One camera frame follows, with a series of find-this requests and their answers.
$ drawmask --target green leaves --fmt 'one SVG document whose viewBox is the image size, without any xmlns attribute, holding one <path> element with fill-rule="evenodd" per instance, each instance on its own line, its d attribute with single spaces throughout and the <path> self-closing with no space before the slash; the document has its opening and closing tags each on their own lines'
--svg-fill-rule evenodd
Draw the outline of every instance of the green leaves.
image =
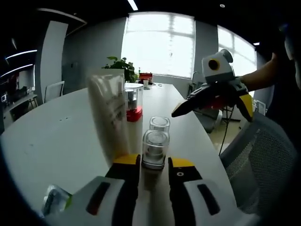
<svg viewBox="0 0 301 226">
<path fill-rule="evenodd" d="M 109 60 L 115 60 L 115 61 L 118 61 L 118 58 L 115 57 L 115 56 L 108 56 L 107 57 Z"/>
<path fill-rule="evenodd" d="M 133 63 L 128 62 L 126 63 L 126 58 L 122 58 L 120 61 L 118 61 L 118 58 L 115 56 L 109 56 L 107 57 L 109 60 L 114 60 L 114 63 L 112 65 L 106 65 L 105 69 L 124 69 L 124 78 L 125 81 L 128 82 L 135 82 L 138 79 L 138 76 L 135 74 L 135 68 L 133 66 Z"/>
</svg>

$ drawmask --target round table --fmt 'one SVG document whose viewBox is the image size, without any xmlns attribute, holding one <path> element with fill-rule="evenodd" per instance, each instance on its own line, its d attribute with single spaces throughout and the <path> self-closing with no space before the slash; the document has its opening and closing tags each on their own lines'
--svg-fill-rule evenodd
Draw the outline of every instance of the round table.
<svg viewBox="0 0 301 226">
<path fill-rule="evenodd" d="M 152 116 L 168 117 L 171 140 L 167 155 L 189 159 L 203 179 L 214 181 L 235 200 L 218 152 L 195 114 L 171 118 L 171 112 L 181 100 L 180 93 L 170 84 L 157 84 L 144 90 L 143 133 Z M 108 171 L 96 136 L 87 89 L 28 112 L 4 131 L 1 144 L 16 185 L 37 212 L 50 184 L 73 194 Z M 167 171 L 166 164 L 155 187 L 149 191 L 144 188 L 147 172 L 142 170 L 133 225 L 141 225 L 141 221 L 156 225 L 173 223 Z"/>
</svg>

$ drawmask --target gray chair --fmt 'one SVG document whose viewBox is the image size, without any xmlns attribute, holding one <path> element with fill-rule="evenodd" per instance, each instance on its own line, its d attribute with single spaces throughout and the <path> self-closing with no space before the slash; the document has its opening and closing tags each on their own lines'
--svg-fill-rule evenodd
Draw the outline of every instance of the gray chair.
<svg viewBox="0 0 301 226">
<path fill-rule="evenodd" d="M 235 195 L 245 213 L 264 216 L 278 199 L 297 160 L 297 151 L 284 130 L 254 112 L 221 154 Z"/>
</svg>

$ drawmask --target bright window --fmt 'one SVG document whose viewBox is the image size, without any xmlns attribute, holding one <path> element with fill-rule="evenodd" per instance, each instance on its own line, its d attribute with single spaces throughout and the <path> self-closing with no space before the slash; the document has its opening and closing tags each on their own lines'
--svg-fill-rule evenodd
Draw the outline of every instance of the bright window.
<svg viewBox="0 0 301 226">
<path fill-rule="evenodd" d="M 227 49 L 233 56 L 232 67 L 236 76 L 242 76 L 257 70 L 255 47 L 235 33 L 218 26 L 219 51 Z"/>
<path fill-rule="evenodd" d="M 195 21 L 174 13 L 129 15 L 121 57 L 135 72 L 191 78 L 194 66 Z"/>
</svg>

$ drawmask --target black wire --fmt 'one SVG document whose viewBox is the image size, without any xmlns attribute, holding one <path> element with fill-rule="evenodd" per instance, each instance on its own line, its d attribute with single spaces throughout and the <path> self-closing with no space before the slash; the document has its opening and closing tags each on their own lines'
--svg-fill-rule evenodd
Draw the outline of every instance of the black wire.
<svg viewBox="0 0 301 226">
<path fill-rule="evenodd" d="M 228 125 L 229 125 L 229 121 L 230 121 L 230 118 L 228 119 L 228 111 L 227 111 L 227 107 L 226 107 L 226 131 L 225 131 L 225 135 L 224 135 L 224 138 L 222 140 L 222 145 L 221 145 L 221 149 L 220 149 L 220 152 L 219 152 L 219 156 L 221 155 L 221 152 L 222 152 L 222 146 L 224 145 L 224 142 L 225 142 L 225 138 L 226 138 L 226 134 L 227 134 L 227 130 L 228 130 Z"/>
</svg>

